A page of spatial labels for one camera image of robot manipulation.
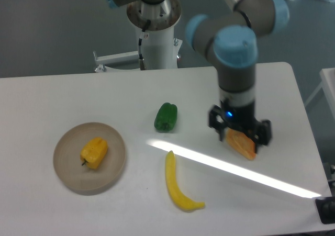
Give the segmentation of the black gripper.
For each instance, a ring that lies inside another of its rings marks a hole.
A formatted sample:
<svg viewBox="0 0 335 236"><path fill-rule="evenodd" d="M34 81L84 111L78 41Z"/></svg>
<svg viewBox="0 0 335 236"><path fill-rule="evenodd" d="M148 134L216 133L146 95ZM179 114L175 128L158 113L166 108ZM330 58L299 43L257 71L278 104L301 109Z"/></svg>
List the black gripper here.
<svg viewBox="0 0 335 236"><path fill-rule="evenodd" d="M220 104L221 108L213 105L208 114L208 126L218 133L219 141L223 141L225 129L230 128L250 136L256 154L259 146L268 146L272 139L272 123L268 119L256 120L255 102L242 107L232 107L228 102Z"/></svg>

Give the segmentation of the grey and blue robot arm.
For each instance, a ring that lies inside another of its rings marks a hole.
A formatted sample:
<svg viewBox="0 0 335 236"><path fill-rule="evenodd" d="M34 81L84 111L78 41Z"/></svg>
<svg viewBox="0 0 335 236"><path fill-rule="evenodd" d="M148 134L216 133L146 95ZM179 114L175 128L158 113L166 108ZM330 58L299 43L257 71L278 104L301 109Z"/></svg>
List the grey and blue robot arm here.
<svg viewBox="0 0 335 236"><path fill-rule="evenodd" d="M283 29L289 21L284 0L225 0L228 16L194 16L186 25L185 39L216 70L220 105L209 112L209 126L220 140L240 153L253 156L272 138L271 122L255 118L255 65L257 37ZM177 66L178 44L174 27L181 17L178 0L107 0L109 7L127 7L135 27L135 56L141 70Z"/></svg>

